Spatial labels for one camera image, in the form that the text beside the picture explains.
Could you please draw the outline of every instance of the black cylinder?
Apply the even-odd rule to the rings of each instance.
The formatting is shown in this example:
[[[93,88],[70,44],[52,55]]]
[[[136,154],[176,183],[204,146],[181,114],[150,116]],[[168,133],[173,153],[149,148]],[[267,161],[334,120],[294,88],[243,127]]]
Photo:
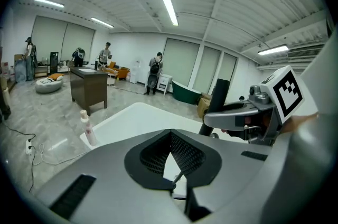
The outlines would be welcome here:
[[[222,110],[229,91],[229,86],[230,81],[224,79],[217,80],[207,113],[218,112]],[[209,137],[212,131],[213,127],[207,126],[203,123],[199,134]]]

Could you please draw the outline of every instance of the white spray bottle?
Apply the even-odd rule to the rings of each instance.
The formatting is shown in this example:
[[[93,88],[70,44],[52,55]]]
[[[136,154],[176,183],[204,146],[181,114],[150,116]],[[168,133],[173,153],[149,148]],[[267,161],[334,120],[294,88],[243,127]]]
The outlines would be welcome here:
[[[86,134],[87,140],[91,146],[95,146],[97,141],[95,134],[93,132],[93,128],[91,127],[87,111],[82,110],[80,114],[81,114],[81,122],[83,122],[83,129]]]

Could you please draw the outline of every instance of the brown wooden desk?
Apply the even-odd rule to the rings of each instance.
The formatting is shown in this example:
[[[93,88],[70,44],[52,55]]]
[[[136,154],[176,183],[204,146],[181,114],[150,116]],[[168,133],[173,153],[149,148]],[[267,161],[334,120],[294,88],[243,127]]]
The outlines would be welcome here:
[[[73,102],[87,111],[90,116],[90,106],[104,101],[107,108],[107,73],[102,71],[83,72],[84,67],[70,68],[70,88]]]

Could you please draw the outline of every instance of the black backpack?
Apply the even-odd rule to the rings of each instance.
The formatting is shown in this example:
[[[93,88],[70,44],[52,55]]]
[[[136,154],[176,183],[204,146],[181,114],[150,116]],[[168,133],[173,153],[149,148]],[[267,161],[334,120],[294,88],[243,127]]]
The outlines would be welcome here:
[[[159,71],[159,64],[162,62],[162,59],[159,61],[159,62],[157,62],[156,61],[156,58],[154,58],[154,63],[152,64],[152,66],[150,67],[150,73],[151,74],[157,74],[158,73],[158,71]]]

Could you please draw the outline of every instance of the electrical outlet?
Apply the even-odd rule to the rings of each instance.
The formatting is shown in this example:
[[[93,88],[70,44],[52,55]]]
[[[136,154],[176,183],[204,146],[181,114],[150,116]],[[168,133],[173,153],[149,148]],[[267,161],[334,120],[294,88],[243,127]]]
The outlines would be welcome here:
[[[29,148],[29,146],[32,146],[32,142],[26,140],[26,154],[32,154],[32,148]]]

